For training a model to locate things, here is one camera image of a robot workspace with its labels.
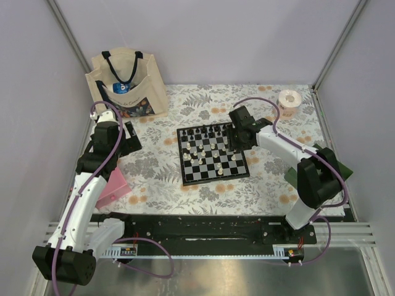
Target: pink box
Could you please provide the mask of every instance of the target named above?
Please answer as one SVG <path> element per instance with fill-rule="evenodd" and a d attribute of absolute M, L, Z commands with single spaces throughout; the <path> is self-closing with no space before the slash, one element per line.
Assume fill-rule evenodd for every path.
<path fill-rule="evenodd" d="M 119 167 L 116 167 L 116 169 L 111 173 L 107 185 L 96 202 L 96 208 L 104 207 L 105 205 L 120 199 L 129 192 L 131 192 L 131 189 L 128 183 L 123 177 Z"/>

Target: wall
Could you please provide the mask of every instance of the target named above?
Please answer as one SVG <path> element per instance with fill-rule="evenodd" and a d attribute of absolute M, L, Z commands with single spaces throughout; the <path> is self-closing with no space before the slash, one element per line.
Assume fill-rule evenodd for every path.
<path fill-rule="evenodd" d="M 358 0 L 57 0 L 87 60 L 128 46 L 165 83 L 308 83 Z"/>
<path fill-rule="evenodd" d="M 35 245 L 59 217 L 91 104 L 43 0 L 0 3 L 0 286 L 26 295 Z"/>
<path fill-rule="evenodd" d="M 395 282 L 395 2 L 370 1 L 318 93 L 358 217 L 372 224 Z"/>

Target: chessboard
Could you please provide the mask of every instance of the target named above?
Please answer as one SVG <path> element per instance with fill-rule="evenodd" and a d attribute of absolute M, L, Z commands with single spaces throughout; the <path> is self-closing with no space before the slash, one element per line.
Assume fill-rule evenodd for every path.
<path fill-rule="evenodd" d="M 177 129 L 184 186 L 249 177 L 244 152 L 228 150 L 227 125 Z"/>

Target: gray wall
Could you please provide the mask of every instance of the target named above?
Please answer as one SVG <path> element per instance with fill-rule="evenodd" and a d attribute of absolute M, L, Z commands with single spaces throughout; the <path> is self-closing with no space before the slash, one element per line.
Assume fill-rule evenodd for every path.
<path fill-rule="evenodd" d="M 358 0 L 57 0 L 89 60 L 155 54 L 166 83 L 313 83 Z"/>
<path fill-rule="evenodd" d="M 43 0 L 0 3 L 0 287 L 26 295 L 88 122 L 83 70 Z"/>
<path fill-rule="evenodd" d="M 395 282 L 395 1 L 370 1 L 318 90 L 335 146 L 354 176 L 357 214 L 373 226 Z"/>

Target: floral tablecloth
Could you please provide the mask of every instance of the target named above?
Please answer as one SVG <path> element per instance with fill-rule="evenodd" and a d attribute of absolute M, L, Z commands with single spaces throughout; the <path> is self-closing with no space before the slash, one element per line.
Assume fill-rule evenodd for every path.
<path fill-rule="evenodd" d="M 284 180 L 289 166 L 271 152 L 254 147 L 245 151 L 250 177 L 182 186 L 176 129 L 229 122 L 232 105 L 245 97 L 276 102 L 283 89 L 302 95 L 299 113 L 278 123 L 279 130 L 299 142 L 325 146 L 307 85 L 168 85 L 168 117 L 131 118 L 143 149 L 118 161 L 132 192 L 95 209 L 95 213 L 149 213 L 176 215 L 285 215 L 298 199 Z M 273 121 L 273 108 L 261 101 L 244 103 L 256 119 Z M 326 209 L 343 215 L 343 208 Z"/>

